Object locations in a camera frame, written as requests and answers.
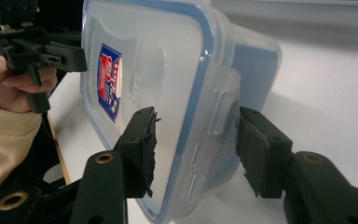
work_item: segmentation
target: plastic food container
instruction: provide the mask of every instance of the plastic food container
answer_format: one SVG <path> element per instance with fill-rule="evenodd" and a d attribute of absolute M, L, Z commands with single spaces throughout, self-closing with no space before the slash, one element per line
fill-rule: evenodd
<path fill-rule="evenodd" d="M 261 109 L 281 61 L 272 39 L 232 25 L 201 1 L 85 1 L 84 108 L 106 149 L 132 114 L 154 106 L 154 223 L 187 216 L 235 173 L 239 106 Z"/>

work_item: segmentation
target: human hand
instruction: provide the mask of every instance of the human hand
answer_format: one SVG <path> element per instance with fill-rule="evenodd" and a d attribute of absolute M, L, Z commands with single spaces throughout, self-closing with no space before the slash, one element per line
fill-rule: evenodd
<path fill-rule="evenodd" d="M 0 56 L 0 109 L 25 113 L 31 111 L 26 95 L 27 92 L 47 92 L 48 94 L 57 85 L 56 69 L 46 66 L 39 69 L 42 86 L 35 85 L 28 73 L 14 75 L 7 67 L 5 58 Z"/>

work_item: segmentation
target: beige sleeve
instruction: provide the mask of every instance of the beige sleeve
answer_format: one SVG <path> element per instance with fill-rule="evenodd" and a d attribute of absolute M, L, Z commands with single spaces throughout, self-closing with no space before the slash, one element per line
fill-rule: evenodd
<path fill-rule="evenodd" d="M 40 115 L 0 110 L 0 185 L 27 156 L 40 123 Z"/>

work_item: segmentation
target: black robotic clamp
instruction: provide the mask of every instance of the black robotic clamp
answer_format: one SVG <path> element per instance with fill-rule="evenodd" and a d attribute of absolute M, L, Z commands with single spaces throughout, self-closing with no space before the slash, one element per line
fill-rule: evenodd
<path fill-rule="evenodd" d="M 137 111 L 113 150 L 89 157 L 83 177 L 43 192 L 20 185 L 0 192 L 0 223 L 128 223 L 127 198 L 143 198 L 155 168 L 156 119 L 153 107 Z"/>
<path fill-rule="evenodd" d="M 241 108 L 237 154 L 262 198 L 281 198 L 289 224 L 358 224 L 358 189 L 323 155 L 292 141 L 257 111 Z"/>
<path fill-rule="evenodd" d="M 38 67 L 52 65 L 66 72 L 87 71 L 80 33 L 57 29 L 48 32 L 33 26 L 37 0 L 0 0 L 0 55 L 16 73 L 28 72 L 35 85 L 41 86 Z M 28 93 L 32 111 L 40 114 L 50 109 L 45 92 Z"/>

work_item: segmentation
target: red and blue label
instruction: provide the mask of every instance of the red and blue label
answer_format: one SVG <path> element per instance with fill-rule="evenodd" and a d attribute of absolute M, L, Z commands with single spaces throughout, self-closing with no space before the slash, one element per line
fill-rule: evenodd
<path fill-rule="evenodd" d="M 120 108 L 121 53 L 103 44 L 98 65 L 98 101 L 115 122 Z"/>

